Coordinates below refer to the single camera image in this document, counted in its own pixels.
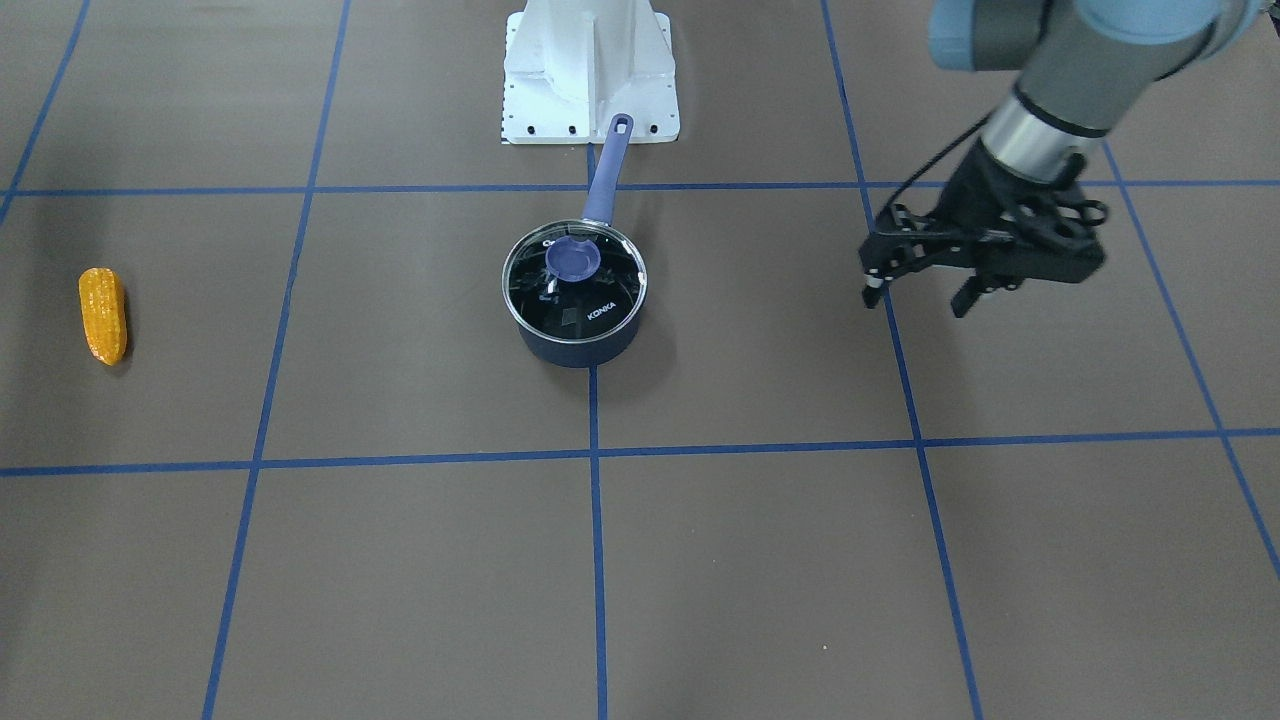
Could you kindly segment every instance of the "lid knob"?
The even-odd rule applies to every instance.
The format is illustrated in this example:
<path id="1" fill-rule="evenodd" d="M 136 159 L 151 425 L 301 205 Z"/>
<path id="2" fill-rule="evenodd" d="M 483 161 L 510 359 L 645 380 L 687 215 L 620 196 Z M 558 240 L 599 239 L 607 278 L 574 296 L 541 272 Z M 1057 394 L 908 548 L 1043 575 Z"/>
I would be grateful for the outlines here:
<path id="1" fill-rule="evenodd" d="M 564 236 L 547 247 L 547 272 L 564 282 L 580 282 L 600 269 L 600 249 L 590 240 Z"/>

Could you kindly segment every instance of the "blue tape line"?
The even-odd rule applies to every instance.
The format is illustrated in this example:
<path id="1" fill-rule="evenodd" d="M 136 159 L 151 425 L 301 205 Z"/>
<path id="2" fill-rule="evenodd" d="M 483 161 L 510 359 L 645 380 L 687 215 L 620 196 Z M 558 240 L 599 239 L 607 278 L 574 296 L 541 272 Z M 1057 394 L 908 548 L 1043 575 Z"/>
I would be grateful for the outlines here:
<path id="1" fill-rule="evenodd" d="M 855 190 L 856 182 L 636 182 L 620 183 L 618 190 Z"/>
<path id="2" fill-rule="evenodd" d="M 384 192 L 577 192 L 585 184 L 330 184 L 316 186 L 316 195 L 376 195 Z"/>
<path id="3" fill-rule="evenodd" d="M 306 187 L 72 187 L 19 190 L 17 197 L 147 197 L 172 195 L 302 195 Z"/>
<path id="4" fill-rule="evenodd" d="M 307 174 L 307 190 L 302 197 L 302 211 L 298 217 L 298 232 L 293 241 L 293 254 L 289 259 L 289 275 L 284 283 L 284 299 L 280 304 L 280 320 L 276 325 L 275 345 L 271 350 L 271 365 L 266 377 L 266 389 L 262 393 L 262 411 L 259 418 L 257 437 L 253 442 L 252 468 L 244 488 L 244 503 L 241 509 L 239 528 L 236 532 L 236 551 L 232 555 L 232 568 L 227 578 L 227 596 L 223 600 L 223 615 L 214 644 L 214 659 L 209 670 L 209 685 L 205 688 L 205 707 L 202 720 L 212 720 L 218 701 L 218 685 L 221 679 L 223 659 L 227 652 L 227 638 L 230 633 L 232 614 L 236 609 L 236 591 L 239 585 L 241 564 L 244 559 L 244 544 L 248 539 L 250 520 L 253 514 L 253 497 L 257 492 L 257 478 L 261 470 L 262 452 L 266 446 L 266 430 L 271 420 L 271 405 L 275 400 L 275 383 L 280 372 L 280 357 L 284 354 L 284 337 L 289 327 L 289 310 L 293 299 L 293 284 L 298 277 L 298 263 L 306 240 L 307 223 L 311 215 L 311 201 L 315 196 L 316 178 L 320 174 L 320 158 L 324 151 L 325 131 L 329 127 L 329 111 L 333 108 L 333 94 L 338 85 L 338 67 L 342 63 L 342 47 L 347 36 L 347 20 L 351 17 L 351 0 L 343 0 L 342 15 L 338 19 L 338 37 L 333 46 L 333 59 L 329 63 L 329 82 L 325 86 L 324 104 L 320 108 L 320 123 L 316 128 L 316 142 L 311 152 L 311 169 Z"/>
<path id="5" fill-rule="evenodd" d="M 669 457 L 680 455 L 762 455 L 773 452 L 847 452 L 856 450 L 905 450 L 910 439 L 870 439 L 850 442 L 776 442 L 762 445 L 677 445 L 668 447 L 608 447 L 600 457 Z"/>
<path id="6" fill-rule="evenodd" d="M 27 173 L 31 154 L 36 151 L 36 141 L 40 140 L 40 131 L 45 127 L 45 120 L 49 118 L 49 109 L 54 106 L 54 97 L 58 95 L 58 88 L 61 87 L 63 78 L 67 76 L 67 67 L 72 63 L 72 55 L 76 54 L 76 44 L 79 42 L 79 33 L 84 28 L 84 18 L 88 17 L 88 4 L 90 0 L 81 3 L 81 12 L 76 15 L 76 26 L 72 28 L 72 36 L 67 40 L 63 59 L 58 63 L 58 72 L 54 73 L 54 82 L 49 86 L 49 92 L 45 95 L 45 102 L 40 106 L 40 113 L 36 114 L 36 124 L 31 128 L 31 135 L 27 137 L 27 146 L 22 149 L 22 158 L 18 160 L 18 168 L 13 173 L 13 181 L 9 182 L 9 191 L 4 196 L 4 202 L 0 204 L 0 225 L 9 217 L 9 208 L 13 206 L 15 191 L 22 183 L 22 177 Z"/>
<path id="7" fill-rule="evenodd" d="M 849 105 L 849 94 L 845 88 L 845 74 L 840 64 L 840 50 L 836 46 L 836 32 L 831 23 L 831 8 L 827 0 L 822 3 L 822 19 L 827 26 L 827 44 L 831 49 L 831 65 L 836 73 L 836 86 L 840 90 L 840 104 L 845 113 L 845 127 L 849 132 L 849 149 L 854 156 L 854 170 L 858 174 L 859 192 L 863 199 L 863 211 L 867 215 L 867 227 L 874 228 L 874 213 L 872 211 L 870 195 L 867 191 L 867 177 L 863 172 L 861 151 L 858 145 L 858 131 L 854 126 L 854 114 Z M 938 562 L 942 566 L 942 580 L 946 585 L 947 603 L 951 607 L 951 623 L 956 634 L 956 647 L 960 651 L 960 662 L 964 666 L 965 684 L 969 688 L 969 703 L 974 720 L 983 720 L 982 700 L 978 694 L 978 680 L 973 670 L 973 661 L 969 652 L 969 638 L 964 626 L 964 616 L 960 612 L 960 598 L 955 588 L 955 577 L 951 571 L 951 557 L 947 552 L 946 534 L 942 528 L 942 516 L 938 512 L 937 497 L 933 492 L 933 475 L 929 471 L 929 459 L 924 447 L 920 432 L 920 420 L 915 410 L 915 397 L 911 392 L 911 378 L 906 368 L 906 355 L 902 351 L 902 340 L 897 328 L 897 318 L 893 315 L 893 299 L 891 292 L 884 293 L 884 315 L 888 320 L 890 336 L 893 341 L 893 355 L 897 359 L 899 378 L 902 383 L 902 396 L 906 402 L 908 419 L 911 423 L 911 439 L 915 446 L 915 457 L 920 468 L 920 479 L 924 484 L 924 497 L 929 506 L 929 520 L 933 524 L 933 539 L 937 544 Z"/>
<path id="8" fill-rule="evenodd" d="M 1266 520 L 1262 518 L 1262 511 L 1258 509 L 1258 502 L 1253 496 L 1253 488 L 1249 487 L 1249 480 L 1245 478 L 1244 470 L 1240 468 L 1240 464 L 1235 457 L 1235 448 L 1231 446 L 1230 433 L 1228 433 L 1226 427 L 1222 424 L 1222 416 L 1219 414 L 1217 405 L 1213 402 L 1208 382 L 1204 379 L 1204 373 L 1201 370 L 1199 360 L 1197 360 L 1196 351 L 1192 348 L 1187 328 L 1183 325 L 1181 315 L 1179 315 L 1178 307 L 1174 305 L 1174 297 L 1169 292 L 1169 286 L 1165 283 L 1165 274 L 1160 270 L 1160 264 L 1156 261 L 1156 254 L 1152 251 L 1151 242 L 1147 238 L 1147 231 L 1142 225 L 1142 218 L 1138 215 L 1138 208 L 1133 204 L 1133 197 L 1129 195 L 1124 174 L 1120 173 L 1120 164 L 1116 163 L 1115 154 L 1111 151 L 1111 145 L 1108 142 L 1102 143 L 1102 150 L 1106 154 L 1107 163 L 1111 164 L 1111 172 L 1115 173 L 1116 181 L 1119 182 L 1120 196 L 1124 197 L 1125 208 L 1129 210 L 1129 218 L 1133 219 L 1133 227 L 1138 232 L 1138 241 L 1142 243 L 1142 251 L 1147 255 L 1147 264 L 1151 265 L 1151 274 L 1156 278 L 1156 286 L 1160 288 L 1160 296 L 1165 301 L 1165 309 L 1169 311 L 1169 318 L 1174 322 L 1174 328 L 1178 331 L 1178 340 L 1183 343 L 1183 352 L 1185 352 L 1187 361 L 1190 364 L 1192 373 L 1196 375 L 1196 383 L 1201 388 L 1201 395 L 1204 398 L 1204 406 L 1208 409 L 1208 414 L 1213 419 L 1213 427 L 1217 429 L 1217 436 L 1222 442 L 1222 450 L 1226 452 L 1228 461 L 1231 464 L 1231 471 L 1235 473 L 1235 482 L 1240 486 L 1240 495 L 1244 496 L 1244 503 L 1249 507 L 1249 514 L 1253 516 L 1253 524 L 1258 529 L 1258 536 L 1262 538 L 1262 546 L 1266 548 L 1267 557 L 1271 560 L 1271 569 L 1275 570 L 1276 578 L 1280 579 L 1280 555 L 1276 553 L 1275 542 L 1271 539 L 1271 532 L 1267 529 Z"/>
<path id="9" fill-rule="evenodd" d="M 67 475 L 133 475 L 146 473 L 214 473 L 248 470 L 247 460 L 214 462 L 123 462 L 119 465 L 51 465 L 32 468 L 0 468 L 0 478 L 58 478 Z"/>
<path id="10" fill-rule="evenodd" d="M 527 462 L 534 460 L 582 460 L 590 450 L 535 450 L 526 452 L 449 452 L 439 455 L 376 455 L 355 457 L 288 457 L 262 460 L 264 470 L 311 468 L 378 468 L 385 465 L 445 465 L 457 462 Z"/>
<path id="11" fill-rule="evenodd" d="M 248 471 L 244 483 L 244 501 L 241 505 L 241 519 L 236 528 L 236 550 L 232 551 L 232 568 L 227 574 L 227 593 L 223 596 L 223 614 L 218 620 L 218 639 L 214 641 L 214 660 L 209 669 L 209 684 L 205 685 L 205 705 L 201 720 L 212 720 L 214 703 L 218 701 L 218 685 L 223 678 L 223 659 L 227 656 L 227 637 L 232 629 L 232 612 L 236 610 L 236 591 L 239 587 L 241 564 L 244 561 L 244 543 L 248 539 L 248 520 L 253 512 L 253 497 L 257 495 L 257 468 Z"/>
<path id="12" fill-rule="evenodd" d="M 1217 430 L 1149 430 L 1133 433 L 1079 433 L 1044 436 L 950 437 L 923 438 L 925 447 L 991 447 L 1020 445 L 1070 445 L 1100 442 L 1160 442 L 1180 439 L 1210 439 Z M 1280 428 L 1228 429 L 1230 437 L 1280 437 Z M 612 447 L 594 451 L 599 457 L 668 457 L 696 455 L 764 455 L 780 452 L 858 452 L 874 450 L 909 450 L 914 439 L 872 439 L 846 442 L 794 442 L 760 445 L 684 445 L 653 447 Z M 146 473 L 205 473 L 219 470 L 301 470 L 311 468 L 376 468 L 385 465 L 443 465 L 460 462 L 535 462 L 540 460 L 585 460 L 593 450 L 530 450 L 509 452 L 449 452 L 435 455 L 367 455 L 346 457 L 279 457 L 253 462 L 251 460 L 223 460 L 210 462 L 134 462 L 119 465 L 45 465 L 0 468 L 0 478 L 63 477 L 63 475 L 122 475 Z"/>
<path id="13" fill-rule="evenodd" d="M 594 165 L 589 167 L 594 173 Z M 621 183 L 620 191 L 698 191 L 698 190 L 895 190 L 901 184 L 896 181 L 867 182 L 809 182 L 809 181 L 762 181 L 762 182 L 703 182 L 703 183 Z M 1119 187 L 1116 181 L 1080 181 L 1084 187 Z M 1280 179 L 1149 179 L 1126 181 L 1129 187 L 1280 187 Z M 916 181 L 913 187 L 942 188 L 942 181 Z M 311 188 L 315 195 L 380 195 L 380 193 L 465 193 L 465 192 L 582 192 L 588 184 L 317 184 Z M 306 186 L 261 186 L 261 187 L 70 187 L 46 190 L 5 191 L 5 197 L 146 197 L 180 195 L 305 195 Z"/>
<path id="14" fill-rule="evenodd" d="M 599 373 L 593 365 L 588 377 L 588 415 L 591 438 L 591 557 L 595 577 L 595 703 L 599 720 L 609 717 L 609 662 L 604 602 L 604 520 L 600 501 L 600 401 Z"/>
<path id="15" fill-rule="evenodd" d="M 1128 187 L 1280 187 L 1280 179 L 1126 179 L 1107 184 L 1119 186 L 1121 182 Z"/>
<path id="16" fill-rule="evenodd" d="M 924 483 L 924 500 L 929 506 L 929 523 L 933 527 L 933 543 L 937 546 L 938 564 L 942 568 L 942 584 L 947 591 L 947 605 L 951 609 L 951 625 L 956 635 L 956 648 L 960 652 L 960 665 L 964 670 L 965 687 L 969 689 L 969 706 L 974 720 L 983 720 L 982 697 L 978 693 L 978 676 L 973 669 L 973 656 L 969 652 L 969 633 L 965 630 L 964 615 L 960 611 L 960 594 L 956 592 L 955 573 L 951 569 L 951 553 L 947 550 L 947 537 L 942 527 L 942 514 L 938 511 L 937 495 L 933 491 L 933 473 L 929 469 L 929 457 L 925 451 L 925 442 L 920 432 L 920 419 L 915 407 L 915 393 L 911 389 L 911 377 L 906 369 L 906 352 L 902 350 L 902 336 L 897 328 L 897 316 L 893 313 L 892 292 L 884 293 L 884 314 L 888 318 L 890 337 L 893 342 L 893 357 L 897 361 L 897 372 L 902 383 L 902 395 L 906 397 L 906 415 L 911 423 L 911 437 L 915 445 L 915 460 L 920 466 L 920 478 Z"/>
<path id="17" fill-rule="evenodd" d="M 1007 445 L 1069 445 L 1087 442 L 1139 442 L 1216 438 L 1217 430 L 1152 430 L 1137 433 L 1080 433 L 1006 437 L 954 437 L 924 439 L 925 447 L 991 447 Z"/>
<path id="18" fill-rule="evenodd" d="M 849 92 L 845 90 L 845 69 L 840 64 L 840 50 L 836 47 L 836 29 L 831 24 L 831 8 L 827 5 L 827 0 L 820 0 L 820 3 L 822 22 L 827 27 L 827 49 L 831 51 L 831 68 L 836 73 L 836 88 L 840 91 L 840 109 L 845 113 L 845 131 L 849 135 L 849 149 L 854 154 L 854 174 L 858 177 L 858 191 L 863 196 L 867 227 L 876 227 L 874 213 L 872 213 L 872 197 L 867 192 L 867 173 L 863 172 L 863 152 L 858 146 L 858 131 L 854 128 L 854 111 L 849 105 Z"/>
<path id="19" fill-rule="evenodd" d="M 1230 437 L 1280 437 L 1280 428 L 1239 428 L 1226 430 Z"/>

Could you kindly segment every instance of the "blue handle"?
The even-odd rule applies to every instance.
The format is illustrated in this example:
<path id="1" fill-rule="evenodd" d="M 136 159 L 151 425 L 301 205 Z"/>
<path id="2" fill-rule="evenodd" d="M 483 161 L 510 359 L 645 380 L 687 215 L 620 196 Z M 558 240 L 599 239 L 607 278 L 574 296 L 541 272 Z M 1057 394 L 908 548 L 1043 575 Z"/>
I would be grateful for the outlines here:
<path id="1" fill-rule="evenodd" d="M 586 193 L 586 206 L 582 219 L 613 224 L 613 195 L 618 191 L 618 177 L 622 176 L 622 159 L 627 155 L 627 142 L 631 141 L 631 115 L 618 113 L 609 122 L 609 135 L 604 138 L 604 152 L 595 168 L 591 190 Z"/>

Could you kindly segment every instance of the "saucepan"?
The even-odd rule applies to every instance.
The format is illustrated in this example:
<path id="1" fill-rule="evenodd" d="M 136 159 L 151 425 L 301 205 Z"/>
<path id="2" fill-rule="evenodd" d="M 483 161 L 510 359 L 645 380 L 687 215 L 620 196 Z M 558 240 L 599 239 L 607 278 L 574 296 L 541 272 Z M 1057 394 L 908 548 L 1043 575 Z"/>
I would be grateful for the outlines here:
<path id="1" fill-rule="evenodd" d="M 631 140 L 630 115 L 613 117 L 581 219 L 547 223 L 511 250 L 502 291 L 525 345 L 564 368 L 617 357 L 640 328 L 649 290 L 640 251 L 613 227 L 613 199 Z"/>

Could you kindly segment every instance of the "yellow corn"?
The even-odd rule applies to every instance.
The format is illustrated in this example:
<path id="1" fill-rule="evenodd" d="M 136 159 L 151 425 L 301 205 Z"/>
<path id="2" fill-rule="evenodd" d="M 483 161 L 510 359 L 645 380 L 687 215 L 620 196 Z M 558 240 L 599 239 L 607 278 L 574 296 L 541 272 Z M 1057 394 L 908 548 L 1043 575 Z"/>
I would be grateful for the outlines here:
<path id="1" fill-rule="evenodd" d="M 124 327 L 124 283 L 106 268 L 90 268 L 81 275 L 79 292 L 88 350 L 93 357 L 115 365 L 129 343 Z"/>

